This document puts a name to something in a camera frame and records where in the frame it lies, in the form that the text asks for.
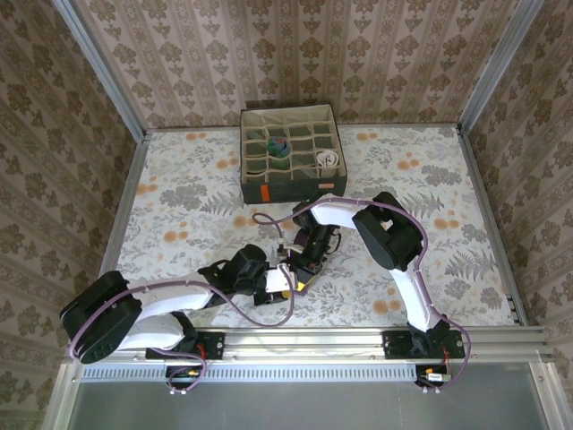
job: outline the wall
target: wall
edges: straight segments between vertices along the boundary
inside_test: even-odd
[[[573,2],[545,2],[470,141],[517,285],[573,405]]]
[[[0,428],[36,428],[134,142],[48,1],[0,2]]]
[[[146,128],[329,101],[343,123],[454,123],[516,0],[80,0]]]

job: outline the storage organizer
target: storage organizer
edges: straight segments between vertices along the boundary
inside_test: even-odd
[[[272,157],[267,142],[283,137],[286,159]],[[321,167],[317,155],[338,155],[338,164]],[[317,194],[343,195],[346,162],[332,107],[328,104],[241,112],[241,189],[245,203],[300,202]]]

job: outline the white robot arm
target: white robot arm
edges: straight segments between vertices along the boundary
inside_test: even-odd
[[[357,229],[372,258],[389,270],[406,305],[414,347],[427,352],[445,336],[449,326],[444,327],[440,315],[432,309],[410,263],[422,250],[420,232],[406,217],[391,211],[333,200],[336,199],[327,196],[294,217],[307,240],[300,253],[291,251],[281,263],[283,269],[288,269],[290,279],[285,278],[285,271],[270,268],[265,253],[255,245],[247,245],[230,261],[216,262],[188,276],[159,282],[168,283],[170,288],[146,289],[145,281],[128,282],[117,271],[106,273],[60,315],[73,339],[98,308],[97,304],[118,294],[126,297],[91,322],[90,330],[81,336],[76,349],[78,357],[88,364],[118,349],[174,348],[186,334],[181,314],[175,316],[174,313],[224,303],[212,290],[188,285],[190,281],[206,282],[228,296],[252,295],[256,305],[283,300],[289,282],[296,285],[299,292],[304,291],[321,271],[330,239],[339,228]],[[381,193],[374,201],[402,210],[389,193]],[[308,205],[311,204],[303,202],[295,211]]]

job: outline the grid compartment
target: grid compartment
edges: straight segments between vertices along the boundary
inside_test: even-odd
[[[288,157],[280,159],[268,154],[266,145],[271,137],[288,140],[291,147]],[[241,142],[242,184],[262,184],[264,181],[272,185],[274,182],[311,179],[315,182],[293,185],[293,189],[306,187],[310,192],[314,187],[320,191],[329,189],[328,186],[319,186],[328,182],[321,181],[322,178],[341,178],[338,184],[344,191],[346,164],[330,105],[244,111],[241,115]],[[336,166],[319,166],[316,156],[324,150],[338,155]]]

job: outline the floral fabric surface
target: floral fabric surface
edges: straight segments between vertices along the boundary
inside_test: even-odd
[[[466,325],[513,323],[506,292],[485,232],[458,137],[450,128],[340,129],[346,158],[346,197],[393,193],[428,231],[423,273],[441,312]],[[275,218],[295,203],[245,205],[239,185],[239,132],[153,135],[133,204],[119,270],[128,279],[185,275],[231,258],[247,244],[271,264],[277,232],[251,214]],[[297,227],[283,224],[292,241]],[[392,326],[406,310],[390,275],[369,255],[357,232],[342,230],[342,245],[305,297],[295,299],[289,326]],[[288,302],[254,307],[235,297],[262,323],[285,316]],[[190,313],[198,326],[246,326],[230,306]]]

